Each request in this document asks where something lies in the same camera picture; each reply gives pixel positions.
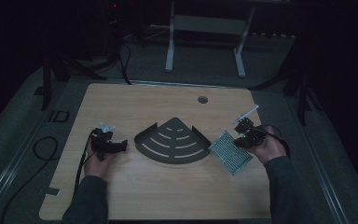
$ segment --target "wooden table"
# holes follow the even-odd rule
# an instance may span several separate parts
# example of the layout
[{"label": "wooden table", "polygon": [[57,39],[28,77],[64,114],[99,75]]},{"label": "wooden table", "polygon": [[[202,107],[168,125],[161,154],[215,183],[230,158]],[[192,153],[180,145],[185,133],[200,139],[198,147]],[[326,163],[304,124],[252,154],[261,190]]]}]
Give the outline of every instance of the wooden table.
[{"label": "wooden table", "polygon": [[[207,104],[198,101],[208,98]],[[269,217],[269,181],[253,158],[231,175],[213,154],[190,164],[152,161],[134,144],[134,136],[173,117],[196,127],[213,142],[224,130],[234,137],[231,121],[255,105],[247,90],[91,84],[78,111],[50,187],[40,209],[45,220],[60,220],[69,206],[76,170],[88,135],[100,122],[116,126],[113,142],[128,139],[108,172],[109,219],[240,219]],[[250,117],[259,124],[254,112]]]}]

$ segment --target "semicircular black plate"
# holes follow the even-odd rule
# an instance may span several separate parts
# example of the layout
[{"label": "semicircular black plate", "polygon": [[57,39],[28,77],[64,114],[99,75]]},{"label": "semicircular black plate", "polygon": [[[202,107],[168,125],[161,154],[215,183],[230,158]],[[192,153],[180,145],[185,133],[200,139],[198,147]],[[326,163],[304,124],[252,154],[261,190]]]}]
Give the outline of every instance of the semicircular black plate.
[{"label": "semicircular black plate", "polygon": [[157,123],[135,136],[136,148],[146,157],[168,164],[199,161],[209,155],[211,142],[195,127],[188,129],[179,118]]}]

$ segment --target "sleeve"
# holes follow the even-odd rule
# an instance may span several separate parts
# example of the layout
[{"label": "sleeve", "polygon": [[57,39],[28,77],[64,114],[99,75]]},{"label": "sleeve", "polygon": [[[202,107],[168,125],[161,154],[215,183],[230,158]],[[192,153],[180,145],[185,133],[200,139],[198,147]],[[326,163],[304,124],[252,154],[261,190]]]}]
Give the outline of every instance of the sleeve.
[{"label": "sleeve", "polygon": [[62,223],[106,224],[107,222],[106,182],[98,176],[85,176],[71,205],[62,216]]},{"label": "sleeve", "polygon": [[272,223],[317,223],[306,192],[288,157],[265,164],[269,179]]}]

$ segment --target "hand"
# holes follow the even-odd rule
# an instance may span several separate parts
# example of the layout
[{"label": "hand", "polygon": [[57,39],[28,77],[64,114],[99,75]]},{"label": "hand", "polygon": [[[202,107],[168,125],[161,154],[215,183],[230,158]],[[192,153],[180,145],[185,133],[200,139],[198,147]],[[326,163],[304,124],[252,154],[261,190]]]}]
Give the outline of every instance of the hand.
[{"label": "hand", "polygon": [[[274,130],[270,126],[266,127],[266,131],[274,134]],[[266,138],[261,146],[250,147],[246,150],[255,154],[263,164],[274,158],[286,156],[284,146],[276,138],[269,135],[266,135]]]},{"label": "hand", "polygon": [[95,175],[104,179],[106,172],[109,169],[110,164],[112,163],[112,160],[117,154],[105,153],[104,160],[100,161],[97,155],[94,154],[94,151],[92,151],[91,141],[92,140],[89,141],[89,146],[87,147],[88,159],[84,164],[84,175]]}]

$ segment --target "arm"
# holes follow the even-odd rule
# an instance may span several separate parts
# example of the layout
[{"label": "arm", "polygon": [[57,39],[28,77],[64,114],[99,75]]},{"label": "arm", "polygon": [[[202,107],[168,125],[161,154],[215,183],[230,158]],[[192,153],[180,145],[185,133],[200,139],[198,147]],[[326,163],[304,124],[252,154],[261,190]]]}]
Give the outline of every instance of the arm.
[{"label": "arm", "polygon": [[260,147],[247,150],[254,153],[266,167],[272,223],[317,223],[283,145],[267,135]]},{"label": "arm", "polygon": [[65,224],[106,224],[108,205],[106,200],[106,181],[103,180],[107,169],[116,154],[106,154],[100,161],[87,149],[88,160],[84,166],[85,177],[82,179],[71,205],[62,216]]}]

